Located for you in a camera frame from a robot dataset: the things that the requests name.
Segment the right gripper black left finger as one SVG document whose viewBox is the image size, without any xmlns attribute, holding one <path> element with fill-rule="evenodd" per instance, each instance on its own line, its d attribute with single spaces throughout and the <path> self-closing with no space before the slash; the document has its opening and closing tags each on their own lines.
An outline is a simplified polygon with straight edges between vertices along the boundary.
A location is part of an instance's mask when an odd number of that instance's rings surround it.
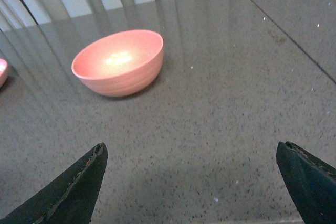
<svg viewBox="0 0 336 224">
<path fill-rule="evenodd" d="M 1 223 L 90 223 L 108 151 L 99 143 Z"/>
</svg>

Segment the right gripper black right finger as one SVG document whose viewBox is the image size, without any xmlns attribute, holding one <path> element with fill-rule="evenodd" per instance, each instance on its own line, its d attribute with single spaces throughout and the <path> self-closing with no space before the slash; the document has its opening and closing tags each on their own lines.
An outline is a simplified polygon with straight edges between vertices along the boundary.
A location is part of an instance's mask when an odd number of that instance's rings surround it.
<svg viewBox="0 0 336 224">
<path fill-rule="evenodd" d="M 279 142 L 276 162 L 304 223 L 335 223 L 335 168 L 292 142 Z"/>
</svg>

